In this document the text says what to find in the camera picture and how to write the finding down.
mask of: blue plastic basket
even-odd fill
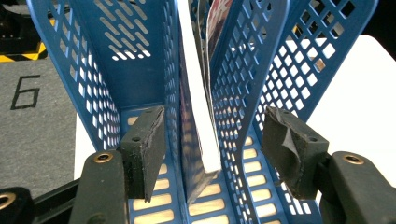
[[[96,150],[117,147],[139,110],[165,105],[169,150],[151,203],[130,201],[133,223],[320,223],[315,202],[293,200],[274,185],[276,173],[260,152],[263,110],[285,107],[307,120],[375,4],[233,1],[211,61],[223,172],[187,206],[176,0],[28,1]]]

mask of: perforated plastic wall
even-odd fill
[[[211,71],[217,76],[212,96],[223,169],[240,222],[259,222],[241,149],[288,9],[289,1],[234,1],[220,42],[222,57]]]

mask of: gray floor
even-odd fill
[[[0,189],[25,187],[35,198],[72,181],[75,129],[50,59],[0,63]]]

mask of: screw hole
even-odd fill
[[[7,208],[16,198],[17,195],[15,193],[5,192],[0,194],[0,210]]]
[[[107,159],[108,159],[108,155],[107,154],[103,154],[103,155],[98,156],[98,160],[99,161],[104,161],[104,160],[107,160]]]
[[[98,213],[91,216],[91,218],[87,222],[87,224],[105,224],[105,223],[106,223],[106,219],[102,213]]]
[[[93,158],[93,161],[96,163],[105,163],[111,161],[113,159],[113,155],[111,153],[101,153]]]
[[[357,164],[357,165],[364,164],[364,160],[362,160],[359,157],[353,156],[353,155],[345,155],[344,156],[344,160],[349,162],[349,163],[353,163],[353,164]]]

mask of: magazine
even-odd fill
[[[206,98],[188,1],[178,1],[180,19],[181,163],[187,203],[193,203],[221,170],[219,143]]]

